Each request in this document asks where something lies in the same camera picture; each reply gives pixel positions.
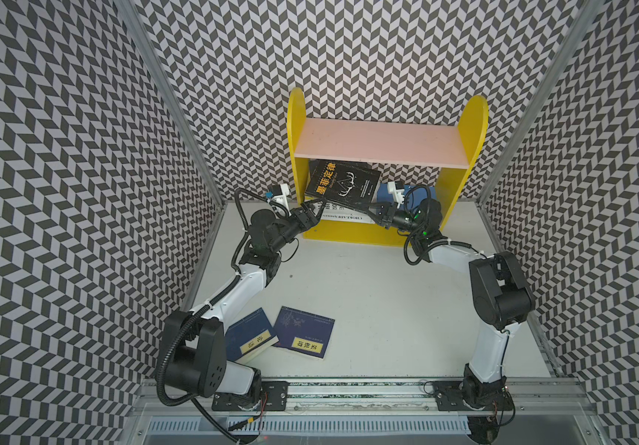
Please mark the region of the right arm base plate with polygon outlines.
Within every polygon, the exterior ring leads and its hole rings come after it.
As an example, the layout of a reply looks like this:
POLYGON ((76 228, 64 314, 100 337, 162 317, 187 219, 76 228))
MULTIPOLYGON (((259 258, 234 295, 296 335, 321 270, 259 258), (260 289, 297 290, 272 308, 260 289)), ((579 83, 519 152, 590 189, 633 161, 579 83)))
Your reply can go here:
POLYGON ((430 383, 431 395, 440 412, 508 412, 515 408, 505 381, 481 383, 466 380, 438 380, 430 383))

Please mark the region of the black book white character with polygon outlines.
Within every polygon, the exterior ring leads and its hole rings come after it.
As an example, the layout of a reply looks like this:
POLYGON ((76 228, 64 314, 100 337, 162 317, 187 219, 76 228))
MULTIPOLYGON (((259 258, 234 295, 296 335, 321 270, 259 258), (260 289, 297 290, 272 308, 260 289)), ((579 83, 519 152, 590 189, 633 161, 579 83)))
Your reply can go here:
MULTIPOLYGON (((309 161, 309 171, 313 172, 321 163, 325 162, 325 159, 311 159, 309 161)), ((368 169, 371 170, 373 167, 371 166, 371 164, 366 163, 366 162, 353 162, 353 161, 343 161, 344 164, 346 164, 347 166, 353 166, 353 167, 357 167, 357 168, 364 168, 364 169, 368 169)))

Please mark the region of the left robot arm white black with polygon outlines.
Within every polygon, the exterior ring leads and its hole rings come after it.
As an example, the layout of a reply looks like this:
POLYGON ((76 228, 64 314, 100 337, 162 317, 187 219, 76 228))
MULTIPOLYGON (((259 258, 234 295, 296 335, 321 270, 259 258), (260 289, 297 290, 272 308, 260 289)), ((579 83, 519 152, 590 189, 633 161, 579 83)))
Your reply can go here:
POLYGON ((281 215, 263 209, 251 218, 239 210, 243 236, 232 254, 232 279, 210 299, 165 320, 154 374, 162 404, 178 406, 217 393, 259 399, 260 372, 228 360, 227 324, 275 278, 281 250, 318 225, 325 206, 324 200, 310 200, 281 215))

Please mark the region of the white thin book small text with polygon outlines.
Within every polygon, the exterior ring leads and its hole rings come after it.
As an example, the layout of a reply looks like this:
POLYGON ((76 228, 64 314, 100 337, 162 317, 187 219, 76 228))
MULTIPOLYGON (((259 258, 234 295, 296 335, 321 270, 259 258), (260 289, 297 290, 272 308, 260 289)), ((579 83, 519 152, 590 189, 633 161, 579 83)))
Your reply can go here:
POLYGON ((357 223, 357 224, 374 224, 374 220, 366 214, 350 212, 350 213, 338 213, 330 212, 323 213, 321 220, 332 222, 345 222, 345 223, 357 223))

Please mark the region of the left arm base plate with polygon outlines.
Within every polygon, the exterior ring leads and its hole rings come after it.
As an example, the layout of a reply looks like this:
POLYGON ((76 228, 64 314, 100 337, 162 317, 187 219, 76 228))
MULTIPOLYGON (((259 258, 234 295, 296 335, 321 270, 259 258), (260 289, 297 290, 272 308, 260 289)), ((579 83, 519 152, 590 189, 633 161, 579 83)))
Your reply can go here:
POLYGON ((288 402, 289 382, 263 380, 255 384, 245 395, 217 393, 212 410, 228 413, 284 412, 288 402))

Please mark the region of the white book black bold text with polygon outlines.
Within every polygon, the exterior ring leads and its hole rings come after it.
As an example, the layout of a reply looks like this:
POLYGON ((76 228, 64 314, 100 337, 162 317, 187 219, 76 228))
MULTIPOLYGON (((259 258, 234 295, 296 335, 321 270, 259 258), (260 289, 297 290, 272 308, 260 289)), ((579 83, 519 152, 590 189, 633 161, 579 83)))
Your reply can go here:
POLYGON ((326 204, 325 209, 324 209, 324 213, 330 213, 330 212, 338 212, 338 213, 357 212, 357 213, 363 213, 361 211, 355 211, 355 210, 352 210, 352 209, 347 209, 345 207, 339 206, 339 205, 334 204, 332 202, 328 202, 326 204))

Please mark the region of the black book orange title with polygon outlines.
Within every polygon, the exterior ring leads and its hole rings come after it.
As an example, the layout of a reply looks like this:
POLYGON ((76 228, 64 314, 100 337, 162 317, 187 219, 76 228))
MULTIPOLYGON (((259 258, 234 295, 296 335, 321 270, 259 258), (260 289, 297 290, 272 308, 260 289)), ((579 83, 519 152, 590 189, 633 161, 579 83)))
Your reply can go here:
POLYGON ((313 172, 305 195, 326 200, 347 209, 365 211, 373 203, 381 173, 375 169, 347 166, 343 161, 325 159, 313 172))

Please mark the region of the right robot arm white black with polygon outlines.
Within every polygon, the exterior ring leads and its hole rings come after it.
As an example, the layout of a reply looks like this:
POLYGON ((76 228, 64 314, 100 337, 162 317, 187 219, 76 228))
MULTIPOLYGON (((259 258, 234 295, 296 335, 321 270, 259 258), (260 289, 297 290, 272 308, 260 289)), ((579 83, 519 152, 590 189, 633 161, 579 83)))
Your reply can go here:
POLYGON ((470 278, 473 307, 481 320, 475 351, 464 367, 462 381, 437 385, 436 394, 460 395, 470 410, 508 404, 506 353, 511 339, 536 307, 516 256, 508 251, 488 255, 443 235, 439 229, 441 205, 433 198, 425 198, 411 211, 396 202, 376 202, 366 213, 375 224, 396 228, 405 237, 403 252, 408 264, 424 261, 443 265, 470 278))

